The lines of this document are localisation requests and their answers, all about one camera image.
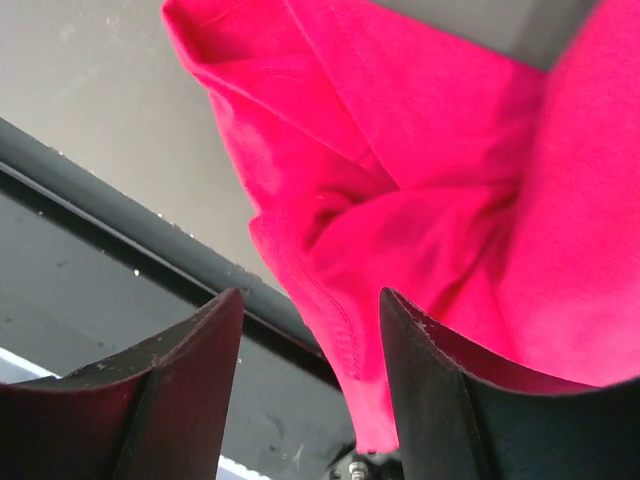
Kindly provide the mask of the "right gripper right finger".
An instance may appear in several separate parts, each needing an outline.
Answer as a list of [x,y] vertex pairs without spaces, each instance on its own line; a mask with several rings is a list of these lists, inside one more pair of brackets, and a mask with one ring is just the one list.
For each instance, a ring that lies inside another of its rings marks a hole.
[[635,479],[639,382],[592,387],[514,363],[386,289],[380,330],[409,479]]

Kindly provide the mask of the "magenta t shirt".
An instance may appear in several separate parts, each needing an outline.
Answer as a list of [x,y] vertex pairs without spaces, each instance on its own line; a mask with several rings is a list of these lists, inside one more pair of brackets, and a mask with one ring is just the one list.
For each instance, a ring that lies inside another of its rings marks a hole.
[[168,1],[162,17],[360,451],[398,446],[387,287],[546,374],[638,374],[637,2],[599,2],[550,72],[369,1]]

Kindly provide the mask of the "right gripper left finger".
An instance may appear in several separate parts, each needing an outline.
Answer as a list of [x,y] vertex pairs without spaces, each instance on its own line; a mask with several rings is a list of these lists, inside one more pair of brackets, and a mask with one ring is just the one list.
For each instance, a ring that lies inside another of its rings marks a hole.
[[215,478],[243,318],[228,289],[63,378],[2,384],[2,478]]

